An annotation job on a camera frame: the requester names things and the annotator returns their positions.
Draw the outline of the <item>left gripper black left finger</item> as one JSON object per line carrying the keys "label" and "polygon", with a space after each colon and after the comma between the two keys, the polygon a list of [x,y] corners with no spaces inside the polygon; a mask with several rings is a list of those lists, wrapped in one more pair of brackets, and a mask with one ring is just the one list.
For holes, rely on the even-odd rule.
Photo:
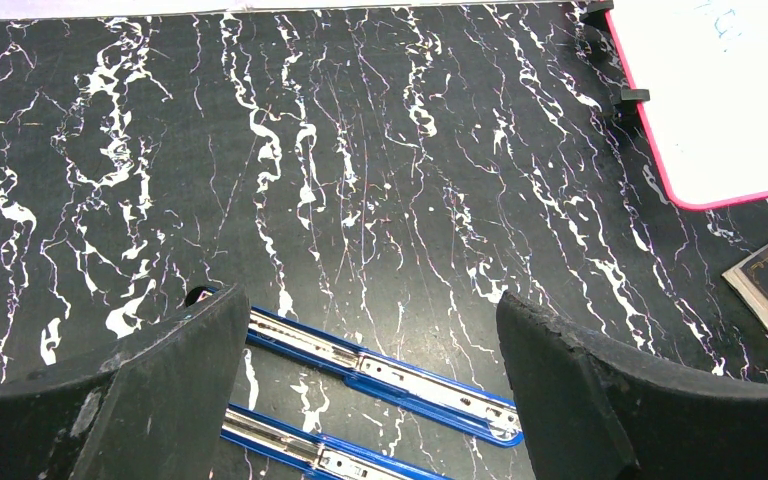
{"label": "left gripper black left finger", "polygon": [[0,479],[205,479],[247,334],[233,285],[0,384]]}

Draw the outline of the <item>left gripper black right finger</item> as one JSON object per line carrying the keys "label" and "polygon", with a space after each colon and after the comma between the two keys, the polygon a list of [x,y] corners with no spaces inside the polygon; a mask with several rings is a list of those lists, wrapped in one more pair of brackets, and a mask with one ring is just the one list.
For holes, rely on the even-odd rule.
{"label": "left gripper black right finger", "polygon": [[504,293],[500,349],[539,479],[768,479],[768,384],[639,351]]}

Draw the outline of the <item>blue stapler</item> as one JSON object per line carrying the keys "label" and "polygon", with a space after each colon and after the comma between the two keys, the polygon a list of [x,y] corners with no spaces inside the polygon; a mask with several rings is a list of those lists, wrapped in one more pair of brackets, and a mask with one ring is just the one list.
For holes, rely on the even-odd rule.
{"label": "blue stapler", "polygon": [[299,321],[253,307],[247,341],[327,371],[354,390],[498,447],[514,447],[524,440],[513,401]]}
{"label": "blue stapler", "polygon": [[303,472],[307,479],[415,479],[442,476],[340,438],[311,434],[289,424],[230,404],[221,437]]}

